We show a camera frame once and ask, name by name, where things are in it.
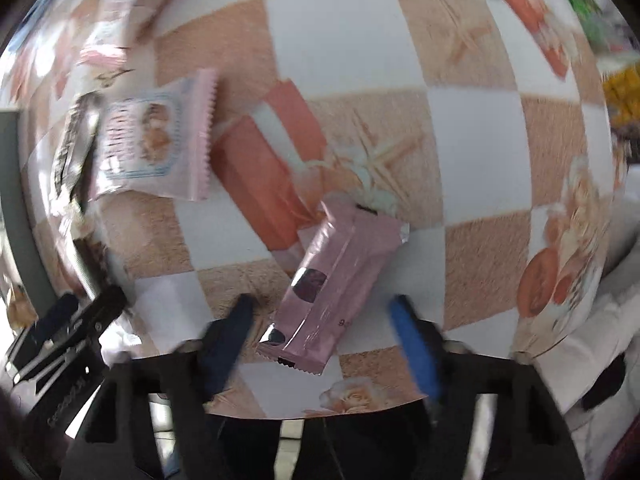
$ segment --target checkered tablecloth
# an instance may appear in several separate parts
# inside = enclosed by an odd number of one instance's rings
[[[75,60],[105,1],[56,0],[2,83],[6,104],[28,108],[25,194],[59,290],[49,170],[73,95],[98,86]],[[298,418],[418,399],[385,310],[397,293],[447,337],[495,356],[543,351],[585,319],[614,190],[609,123],[577,17],[567,0],[545,1],[578,47],[565,80],[504,0],[173,0],[153,38],[128,52],[131,72],[104,90],[109,99],[215,67],[214,138],[256,146],[246,164],[235,161],[241,171],[273,163],[313,201],[324,191],[312,164],[321,160],[331,189],[412,228],[321,376],[249,346],[212,412]],[[272,176],[264,179],[276,200],[282,181]],[[281,245],[295,229],[260,230],[231,188],[213,174],[204,202],[136,192],[98,201],[98,234],[159,352],[196,337],[240,292],[260,298],[255,343],[289,282],[292,250]],[[574,199],[588,204],[585,217]],[[585,258],[571,267],[575,248]],[[549,251],[559,259],[553,283]],[[540,314],[536,291],[549,287]]]

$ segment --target beige textured square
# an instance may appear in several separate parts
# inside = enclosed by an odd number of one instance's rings
[[[530,229],[529,211],[447,227],[444,330],[515,307]]]
[[[586,155],[587,140],[579,104],[522,96],[529,138],[533,206],[558,202],[562,183],[576,155]]]
[[[404,90],[348,94],[308,102],[330,149],[345,168],[371,177],[371,190],[359,192],[366,205],[376,196],[396,197],[398,218],[414,228],[442,223],[442,184],[426,94]]]
[[[580,99],[586,103],[604,105],[604,92],[602,91],[602,78],[596,66],[596,57],[589,46],[587,38],[582,34],[574,34],[578,47],[579,59],[572,63],[574,67],[575,82],[578,85]]]
[[[207,413],[239,418],[265,418],[264,412],[255,400],[254,393],[242,380],[237,370],[233,371],[225,389],[211,402],[205,404]]]
[[[398,0],[428,84],[516,89],[484,0]]]
[[[339,357],[345,379],[368,377],[387,390],[396,404],[412,402],[423,397],[415,386],[406,358],[399,346]]]
[[[218,70],[214,122],[238,117],[277,82],[262,0],[249,0],[197,18],[156,39],[159,86],[197,68]]]
[[[193,270],[170,198],[127,191],[101,201],[107,245],[133,279]]]
[[[290,279],[273,259],[199,270],[198,280],[207,303],[217,318],[226,317],[239,294],[253,294],[258,299],[254,326],[241,353],[242,362],[266,360],[255,347],[267,329],[269,315],[278,307]]]

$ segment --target starfish print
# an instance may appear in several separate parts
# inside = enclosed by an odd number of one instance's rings
[[[374,145],[373,136],[359,113],[353,111],[357,124],[358,143],[335,150],[338,161],[356,174],[365,194],[386,191],[409,205],[409,196],[398,184],[387,165],[402,157],[419,141],[418,136],[396,137]]]
[[[456,65],[462,60],[467,51],[474,52],[480,49],[478,40],[491,33],[493,27],[490,23],[479,27],[466,27],[462,23],[460,14],[448,2],[440,0],[440,4],[453,24],[456,37],[447,58],[446,66],[450,64]]]

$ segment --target pink foil wrapper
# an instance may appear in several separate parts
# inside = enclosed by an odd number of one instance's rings
[[[134,46],[170,0],[107,0],[84,47],[79,64],[109,70],[127,61],[127,49]]]
[[[206,199],[216,82],[215,70],[198,70],[110,105],[98,135],[92,197],[132,189]]]
[[[341,197],[322,206],[326,219],[257,347],[258,354],[313,374],[322,373],[380,270],[409,234],[408,224]]]

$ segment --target yellow object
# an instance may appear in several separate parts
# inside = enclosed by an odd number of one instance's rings
[[[611,125],[615,128],[640,120],[640,63],[610,75],[602,83]]]

